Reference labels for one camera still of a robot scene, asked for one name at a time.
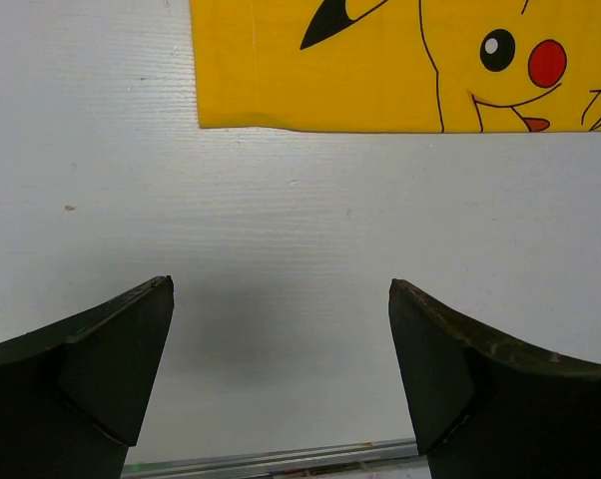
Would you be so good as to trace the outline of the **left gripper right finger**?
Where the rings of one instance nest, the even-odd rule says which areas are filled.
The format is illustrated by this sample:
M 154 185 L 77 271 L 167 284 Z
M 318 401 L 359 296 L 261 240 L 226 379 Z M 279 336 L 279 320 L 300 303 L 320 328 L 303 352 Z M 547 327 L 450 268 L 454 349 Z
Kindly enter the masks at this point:
M 601 478 L 601 364 L 495 329 L 396 279 L 388 316 L 435 478 Z

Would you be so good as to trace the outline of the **yellow printed cloth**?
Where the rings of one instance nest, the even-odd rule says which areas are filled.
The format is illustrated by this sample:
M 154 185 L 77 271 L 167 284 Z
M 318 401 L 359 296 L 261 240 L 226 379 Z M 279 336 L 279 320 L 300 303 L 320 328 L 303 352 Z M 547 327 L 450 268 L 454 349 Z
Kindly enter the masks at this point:
M 195 1 L 199 122 L 601 132 L 601 1 Z

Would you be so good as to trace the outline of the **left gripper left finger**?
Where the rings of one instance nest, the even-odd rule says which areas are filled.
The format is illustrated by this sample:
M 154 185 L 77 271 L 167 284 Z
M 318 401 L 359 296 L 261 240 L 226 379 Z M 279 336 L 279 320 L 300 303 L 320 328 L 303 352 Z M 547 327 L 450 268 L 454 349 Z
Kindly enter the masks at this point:
M 139 439 L 174 311 L 154 277 L 0 342 L 0 478 L 118 478 Z

